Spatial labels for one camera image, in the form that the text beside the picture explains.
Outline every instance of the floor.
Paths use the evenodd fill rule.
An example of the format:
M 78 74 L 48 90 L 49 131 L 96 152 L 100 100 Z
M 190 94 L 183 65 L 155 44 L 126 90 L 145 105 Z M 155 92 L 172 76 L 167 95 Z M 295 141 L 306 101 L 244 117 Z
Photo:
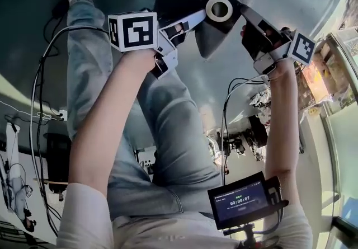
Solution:
M 0 75 L 26 97 L 30 97 L 31 84 L 37 69 L 37 63 L 42 55 L 46 42 L 42 31 L 50 18 L 51 9 L 58 0 L 0 0 L 1 25 L 6 29 L 6 35 L 0 39 L 1 68 Z M 143 7 L 153 8 L 154 0 L 94 0 L 105 14 L 139 10 Z M 265 16 L 275 26 L 288 26 L 291 29 L 316 36 L 333 13 L 339 0 L 253 0 L 251 6 Z M 244 25 L 240 18 L 231 34 L 221 44 L 219 49 L 209 59 L 203 59 L 197 49 L 193 34 L 179 46 L 179 66 L 177 71 L 187 84 L 191 95 L 198 105 L 204 120 L 204 128 L 212 129 L 220 125 L 221 112 L 225 92 L 229 81 L 234 77 L 251 78 L 256 76 L 252 60 L 240 43 L 239 32 Z M 58 47 L 62 54 L 48 59 L 45 69 L 44 99 L 55 109 L 66 106 L 66 38 L 60 38 Z M 238 91 L 232 98 L 228 108 L 228 119 L 240 120 L 255 113 L 248 106 L 249 98 L 259 91 L 257 86 L 247 86 Z M 1 96 L 2 101 L 29 111 L 12 99 Z M 14 113 L 10 108 L 0 105 L 2 114 Z M 140 109 L 134 107 L 132 112 L 137 121 L 130 126 L 134 130 L 142 130 Z M 22 123 L 23 131 L 28 124 Z M 238 123 L 232 128 L 239 129 Z M 3 134 L 5 123 L 0 123 L 0 133 Z M 50 122 L 43 131 L 65 133 L 65 125 Z M 28 147 L 27 134 L 19 136 L 19 143 Z M 138 147 L 146 146 L 148 140 L 139 141 Z

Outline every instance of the black and white marker cube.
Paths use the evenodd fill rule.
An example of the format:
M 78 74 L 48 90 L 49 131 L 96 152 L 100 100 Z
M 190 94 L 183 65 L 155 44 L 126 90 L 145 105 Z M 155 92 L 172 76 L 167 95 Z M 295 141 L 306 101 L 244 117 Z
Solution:
M 157 14 L 108 15 L 111 45 L 121 52 L 157 47 Z
M 315 50 L 315 41 L 296 31 L 294 39 L 291 43 L 288 57 L 301 62 L 308 66 L 311 62 Z

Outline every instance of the person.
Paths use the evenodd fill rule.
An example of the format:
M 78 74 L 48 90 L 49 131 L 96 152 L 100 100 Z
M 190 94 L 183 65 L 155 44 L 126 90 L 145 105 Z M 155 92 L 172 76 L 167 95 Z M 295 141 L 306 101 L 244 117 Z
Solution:
M 102 27 L 92 0 L 69 0 L 67 24 Z M 124 54 L 113 68 L 106 34 L 68 34 L 68 131 L 73 139 L 59 248 L 236 248 L 216 229 L 209 189 L 221 186 L 202 121 L 175 71 L 160 80 L 150 71 L 154 50 Z M 300 205 L 298 102 L 295 71 L 283 60 L 271 75 L 272 120 L 266 178 L 278 176 L 290 205 L 273 235 L 283 248 L 311 248 Z M 152 132 L 158 157 L 153 182 L 126 139 L 135 99 Z M 266 218 L 270 227 L 276 219 Z

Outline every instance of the hand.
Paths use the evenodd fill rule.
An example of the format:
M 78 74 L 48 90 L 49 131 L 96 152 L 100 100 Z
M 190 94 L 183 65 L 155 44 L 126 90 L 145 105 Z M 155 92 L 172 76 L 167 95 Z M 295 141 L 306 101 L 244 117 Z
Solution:
M 120 64 L 125 64 L 135 72 L 147 74 L 155 67 L 156 52 L 153 49 L 134 50 L 125 53 Z
M 240 32 L 241 37 L 244 36 L 246 26 L 242 27 L 242 31 Z M 274 45 L 274 49 L 280 47 L 282 45 L 281 42 L 277 42 Z M 295 67 L 293 65 L 293 61 L 291 58 L 285 58 L 281 61 L 279 61 L 276 65 L 276 69 L 273 70 L 268 77 L 271 81 L 277 81 L 280 80 L 280 78 L 283 77 L 295 77 Z

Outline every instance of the small screen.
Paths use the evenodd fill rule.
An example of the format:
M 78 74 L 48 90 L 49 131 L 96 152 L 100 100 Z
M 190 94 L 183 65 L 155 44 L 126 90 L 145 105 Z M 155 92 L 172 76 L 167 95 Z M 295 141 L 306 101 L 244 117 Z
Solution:
M 215 196 L 214 203 L 220 222 L 268 206 L 261 181 Z

